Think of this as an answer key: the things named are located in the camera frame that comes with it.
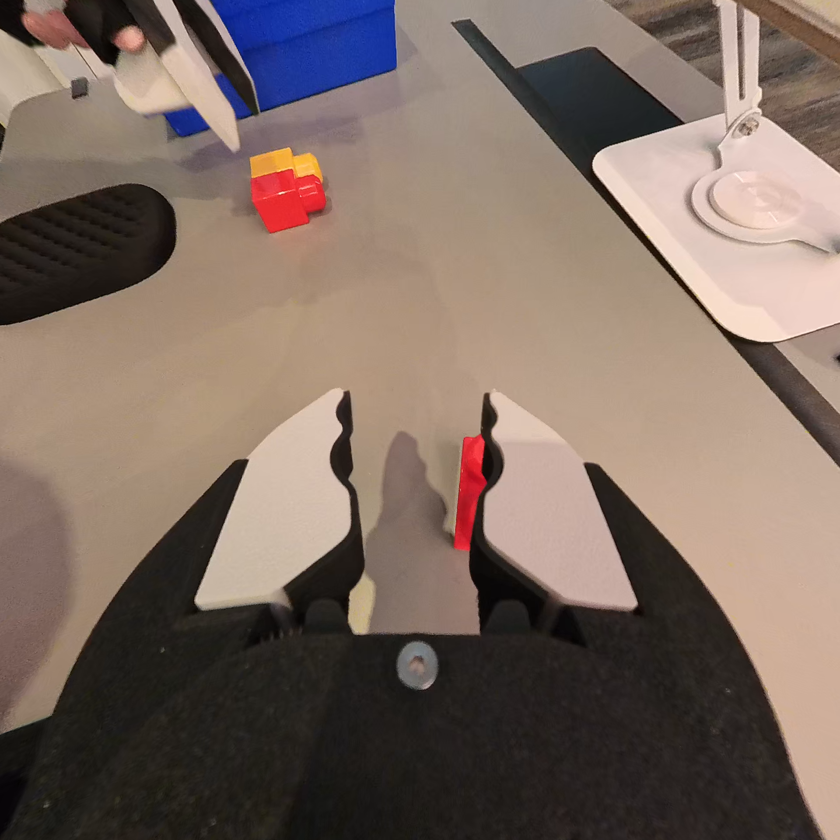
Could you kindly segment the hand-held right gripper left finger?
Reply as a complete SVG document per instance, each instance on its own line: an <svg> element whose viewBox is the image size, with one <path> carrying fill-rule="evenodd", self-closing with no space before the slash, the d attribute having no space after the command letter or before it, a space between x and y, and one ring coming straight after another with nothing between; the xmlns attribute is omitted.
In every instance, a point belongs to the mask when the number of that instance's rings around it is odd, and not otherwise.
<svg viewBox="0 0 840 840"><path fill-rule="evenodd" d="M348 604L364 572L352 433L351 395L337 387L251 452L197 588L198 610Z"/></svg>

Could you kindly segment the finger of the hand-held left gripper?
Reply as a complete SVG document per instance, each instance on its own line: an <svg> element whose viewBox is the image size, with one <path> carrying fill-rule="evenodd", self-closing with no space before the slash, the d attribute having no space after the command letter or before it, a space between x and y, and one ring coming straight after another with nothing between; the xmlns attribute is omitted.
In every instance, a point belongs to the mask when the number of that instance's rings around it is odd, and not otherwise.
<svg viewBox="0 0 840 840"><path fill-rule="evenodd" d="M213 63L175 2L125 2L145 38L142 50L120 51L114 87L135 112L154 116L193 108L232 152L239 151L237 118L218 86Z"/></svg>
<svg viewBox="0 0 840 840"><path fill-rule="evenodd" d="M215 76L221 76L244 103L247 114L259 114L255 84L233 37L211 1L177 1L182 21L210 59Z"/></svg>

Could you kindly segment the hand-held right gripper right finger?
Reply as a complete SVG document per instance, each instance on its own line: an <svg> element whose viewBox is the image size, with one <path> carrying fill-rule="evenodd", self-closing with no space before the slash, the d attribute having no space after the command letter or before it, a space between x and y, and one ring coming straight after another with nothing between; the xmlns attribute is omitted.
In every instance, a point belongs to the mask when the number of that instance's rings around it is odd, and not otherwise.
<svg viewBox="0 0 840 840"><path fill-rule="evenodd" d="M538 598L635 611L634 588L583 458L500 391L485 395L481 436L486 484L472 547Z"/></svg>

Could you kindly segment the red two-stud toy block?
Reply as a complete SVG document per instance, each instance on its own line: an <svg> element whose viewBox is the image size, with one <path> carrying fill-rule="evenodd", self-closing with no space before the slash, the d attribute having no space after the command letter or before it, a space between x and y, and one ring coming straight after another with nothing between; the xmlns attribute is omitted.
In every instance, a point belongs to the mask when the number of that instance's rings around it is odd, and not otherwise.
<svg viewBox="0 0 840 840"><path fill-rule="evenodd" d="M468 552L481 492L487 483L482 468L485 441L480 435L464 437L458 460L458 487L453 519L454 547Z"/></svg>

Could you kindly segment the orange one-stud toy block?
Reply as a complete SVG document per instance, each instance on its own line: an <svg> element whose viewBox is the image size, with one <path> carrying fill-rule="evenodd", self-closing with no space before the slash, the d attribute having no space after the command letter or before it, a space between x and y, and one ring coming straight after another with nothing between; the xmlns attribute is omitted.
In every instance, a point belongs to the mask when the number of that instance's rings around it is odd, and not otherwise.
<svg viewBox="0 0 840 840"><path fill-rule="evenodd" d="M315 177L323 182L318 159L314 154L294 154L291 148L273 150L250 157L250 177L256 179L265 175L291 172L295 178Z"/></svg>

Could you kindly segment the red one-stud toy block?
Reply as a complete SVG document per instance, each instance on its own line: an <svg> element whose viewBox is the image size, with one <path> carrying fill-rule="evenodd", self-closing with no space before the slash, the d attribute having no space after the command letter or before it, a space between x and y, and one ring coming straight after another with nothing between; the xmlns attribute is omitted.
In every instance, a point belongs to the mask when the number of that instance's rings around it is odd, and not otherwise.
<svg viewBox="0 0 840 840"><path fill-rule="evenodd" d="M309 223L312 214L326 207L322 180L315 174L298 175L293 169L250 179L251 201L270 234Z"/></svg>

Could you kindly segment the person's left hand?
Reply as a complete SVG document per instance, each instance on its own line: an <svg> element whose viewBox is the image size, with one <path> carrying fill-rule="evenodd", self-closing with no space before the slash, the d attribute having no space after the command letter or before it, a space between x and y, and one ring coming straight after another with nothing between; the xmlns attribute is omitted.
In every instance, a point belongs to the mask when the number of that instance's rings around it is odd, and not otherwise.
<svg viewBox="0 0 840 840"><path fill-rule="evenodd" d="M70 46L93 52L113 65L119 52L138 54L144 32L124 2L16 2L17 18L27 39L54 49Z"/></svg>

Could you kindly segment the blue plastic bin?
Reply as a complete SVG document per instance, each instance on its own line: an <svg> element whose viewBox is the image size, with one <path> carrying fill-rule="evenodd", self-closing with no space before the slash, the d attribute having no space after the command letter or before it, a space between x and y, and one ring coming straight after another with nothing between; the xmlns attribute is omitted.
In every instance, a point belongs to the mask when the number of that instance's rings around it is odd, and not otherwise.
<svg viewBox="0 0 840 840"><path fill-rule="evenodd" d="M261 111L392 71L394 1L213 1Z"/></svg>

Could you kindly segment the black perforated foam pad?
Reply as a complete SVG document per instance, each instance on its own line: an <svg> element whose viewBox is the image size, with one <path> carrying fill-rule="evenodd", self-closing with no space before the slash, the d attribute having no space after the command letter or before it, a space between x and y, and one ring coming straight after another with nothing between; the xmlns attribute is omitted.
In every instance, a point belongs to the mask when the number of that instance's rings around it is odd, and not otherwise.
<svg viewBox="0 0 840 840"><path fill-rule="evenodd" d="M1 224L1 324L106 297L160 270L176 244L174 207L124 183L20 213Z"/></svg>

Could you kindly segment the white stand base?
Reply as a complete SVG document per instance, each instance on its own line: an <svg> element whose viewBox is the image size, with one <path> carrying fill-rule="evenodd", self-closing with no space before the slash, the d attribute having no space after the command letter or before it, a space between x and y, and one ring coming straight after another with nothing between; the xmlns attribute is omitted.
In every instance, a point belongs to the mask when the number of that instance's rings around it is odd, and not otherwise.
<svg viewBox="0 0 840 840"><path fill-rule="evenodd" d="M715 2L723 113L599 151L593 171L718 326L839 323L839 176L761 108L760 23L838 63L838 2Z"/></svg>

